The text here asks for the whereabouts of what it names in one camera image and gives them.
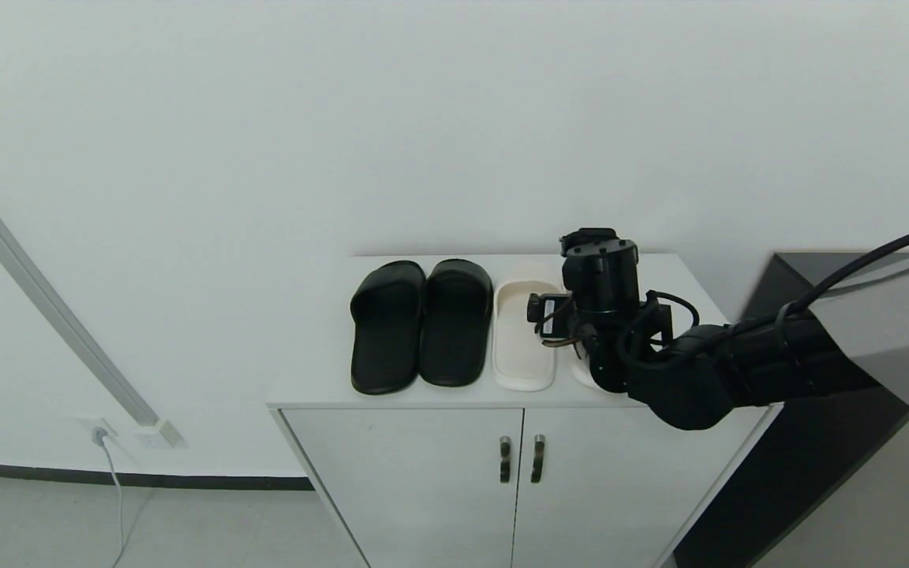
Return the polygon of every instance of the white slide sandal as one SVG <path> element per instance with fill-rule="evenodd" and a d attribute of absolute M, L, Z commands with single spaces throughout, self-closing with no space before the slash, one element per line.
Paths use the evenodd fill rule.
<path fill-rule="evenodd" d="M 556 377 L 556 349 L 541 344 L 528 323 L 528 295 L 563 291 L 556 271 L 540 263 L 511 270 L 494 294 L 493 369 L 500 386 L 510 391 L 542 391 Z"/>
<path fill-rule="evenodd" d="M 596 383 L 595 379 L 591 376 L 591 370 L 588 369 L 588 365 L 581 358 L 574 357 L 570 360 L 570 371 L 571 373 L 574 373 L 574 378 L 577 379 L 578 383 L 583 384 L 585 387 L 606 394 L 615 394 L 598 386 L 598 383 Z"/>

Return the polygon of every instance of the white power cord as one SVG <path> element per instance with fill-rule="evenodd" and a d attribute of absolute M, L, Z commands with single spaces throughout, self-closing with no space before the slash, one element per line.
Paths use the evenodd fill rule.
<path fill-rule="evenodd" d="M 125 546 L 129 543 L 125 540 L 125 520 L 124 520 L 124 506 L 122 499 L 122 483 L 118 482 L 118 473 L 114 471 L 114 461 L 111 460 L 111 452 L 107 449 L 107 445 L 104 443 L 104 439 L 107 438 L 107 431 L 104 428 L 93 428 L 93 443 L 96 443 L 97 446 L 101 446 L 101 449 L 104 449 L 104 455 L 107 456 L 108 467 L 111 467 L 111 479 L 114 480 L 114 486 L 118 488 L 118 556 L 114 559 L 114 564 L 111 564 L 111 568 L 115 568 L 118 565 L 118 562 L 122 561 L 122 556 L 125 554 Z"/>

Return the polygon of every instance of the cabinet door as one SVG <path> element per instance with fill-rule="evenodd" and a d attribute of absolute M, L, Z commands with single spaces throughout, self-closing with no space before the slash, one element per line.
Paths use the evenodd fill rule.
<path fill-rule="evenodd" d="M 522 413 L 304 409 L 284 417 L 372 568 L 508 568 Z"/>
<path fill-rule="evenodd" d="M 737 409 L 703 432 L 643 407 L 526 410 L 515 567 L 653 568 L 766 410 Z"/>

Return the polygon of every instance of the cabinet handle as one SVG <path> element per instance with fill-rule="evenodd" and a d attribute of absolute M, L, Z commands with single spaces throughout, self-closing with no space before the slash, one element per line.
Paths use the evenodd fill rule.
<path fill-rule="evenodd" d="M 545 459 L 545 436 L 535 435 L 535 457 L 531 462 L 531 482 L 542 481 L 542 461 Z"/>
<path fill-rule="evenodd" d="M 508 436 L 500 439 L 500 482 L 511 482 L 511 439 Z"/>

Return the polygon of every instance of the cabinet top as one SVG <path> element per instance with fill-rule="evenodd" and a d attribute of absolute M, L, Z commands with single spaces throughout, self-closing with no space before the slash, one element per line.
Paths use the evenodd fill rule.
<path fill-rule="evenodd" d="M 576 358 L 573 348 L 556 350 L 556 377 L 549 388 L 538 392 L 507 390 L 494 379 L 490 349 L 479 379 L 465 387 L 446 388 L 417 378 L 405 390 L 379 396 L 356 392 L 350 385 L 350 356 L 354 324 L 350 298 L 369 272 L 383 263 L 405 258 L 422 266 L 427 275 L 433 266 L 454 256 L 353 256 L 332 267 L 331 282 L 311 297 L 293 298 L 297 312 L 284 321 L 282 376 L 267 396 L 270 409 L 528 409 L 528 407 L 643 406 L 626 395 L 595 391 L 580 384 L 570 369 Z M 545 263 L 555 274 L 563 259 L 558 255 L 457 256 L 478 263 L 490 274 L 494 288 L 504 275 L 522 262 Z M 642 295 L 649 289 L 670 292 L 692 302 L 701 323 L 725 323 L 721 311 L 693 277 L 678 255 L 642 254 L 638 265 Z M 672 309 L 675 334 L 692 323 L 682 307 Z"/>

